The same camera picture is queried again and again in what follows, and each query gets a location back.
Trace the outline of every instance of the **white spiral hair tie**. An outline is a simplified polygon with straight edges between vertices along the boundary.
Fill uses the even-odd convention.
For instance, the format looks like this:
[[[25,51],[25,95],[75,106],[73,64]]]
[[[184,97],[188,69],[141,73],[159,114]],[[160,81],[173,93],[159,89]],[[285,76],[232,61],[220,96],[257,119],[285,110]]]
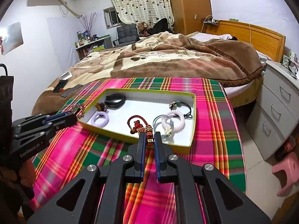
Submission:
[[[95,121],[96,121],[96,117],[98,116],[104,116],[105,117],[105,120],[100,123],[100,124],[96,124]],[[91,118],[91,124],[95,127],[99,127],[99,128],[103,128],[105,127],[109,122],[109,116],[107,113],[103,112],[103,111],[98,111],[96,112],[93,117]]]
[[[184,127],[185,127],[185,117],[184,117],[184,115],[180,111],[178,111],[178,110],[171,110],[166,115],[170,116],[170,117],[174,117],[175,115],[178,115],[180,117],[181,123],[178,126],[175,126],[173,128],[173,131],[172,131],[173,133],[178,133],[178,132],[180,132],[180,131],[182,131],[184,129]],[[167,128],[166,120],[167,120],[166,117],[163,117],[162,120],[161,120],[162,127],[163,127],[164,130],[166,130],[166,128]]]

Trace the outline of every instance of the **cable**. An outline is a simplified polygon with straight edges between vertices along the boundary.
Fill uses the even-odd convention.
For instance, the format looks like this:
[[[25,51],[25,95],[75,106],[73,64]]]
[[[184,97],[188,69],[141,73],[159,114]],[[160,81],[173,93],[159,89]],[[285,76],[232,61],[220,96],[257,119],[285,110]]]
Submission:
[[[248,25],[249,25],[249,29],[250,29],[250,44],[251,44],[251,27],[250,27],[250,23],[248,23]]]
[[[64,16],[63,16],[62,14],[61,14],[61,15],[62,15],[64,18],[68,15],[68,10],[67,10],[66,13],[64,13],[64,11],[63,11],[62,8],[61,8],[61,5],[59,6],[59,10],[60,10],[60,12],[63,13]]]
[[[209,16],[212,16],[212,15],[208,15],[207,17],[209,17]],[[204,19],[204,23],[205,23],[205,21],[207,20],[207,17]],[[203,23],[203,25],[202,25],[202,28],[201,28],[201,31],[200,31],[200,32],[202,32],[202,29],[204,28],[204,23]]]

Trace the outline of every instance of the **wooden headboard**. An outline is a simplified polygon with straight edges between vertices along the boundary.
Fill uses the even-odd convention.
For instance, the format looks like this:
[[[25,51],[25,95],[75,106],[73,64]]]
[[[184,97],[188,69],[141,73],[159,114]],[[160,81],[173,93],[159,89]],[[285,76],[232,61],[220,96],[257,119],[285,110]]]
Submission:
[[[276,62],[281,62],[286,37],[275,31],[235,21],[219,21],[219,26],[207,26],[207,34],[236,36],[239,41],[250,43],[250,29],[252,33],[251,43],[253,47],[263,54],[271,57]]]

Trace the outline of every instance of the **drawer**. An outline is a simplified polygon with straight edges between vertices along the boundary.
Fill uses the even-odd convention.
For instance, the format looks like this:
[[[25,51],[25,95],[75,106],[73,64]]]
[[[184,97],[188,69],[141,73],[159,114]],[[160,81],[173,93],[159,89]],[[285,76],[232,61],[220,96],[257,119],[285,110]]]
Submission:
[[[255,104],[245,127],[264,160],[267,160],[285,141],[275,123],[258,103]]]
[[[274,121],[280,132],[288,138],[297,125],[297,120],[287,107],[265,85],[262,85],[257,102]]]
[[[263,84],[284,103],[298,121],[299,91],[287,79],[270,66],[267,67]]]

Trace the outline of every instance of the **poster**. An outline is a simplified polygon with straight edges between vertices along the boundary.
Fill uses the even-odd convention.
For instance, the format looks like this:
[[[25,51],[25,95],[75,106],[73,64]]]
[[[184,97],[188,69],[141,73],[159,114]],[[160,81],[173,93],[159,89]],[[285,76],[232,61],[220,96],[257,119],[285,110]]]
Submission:
[[[0,29],[0,37],[2,37],[2,55],[5,55],[13,49],[22,45],[23,37],[20,22]]]

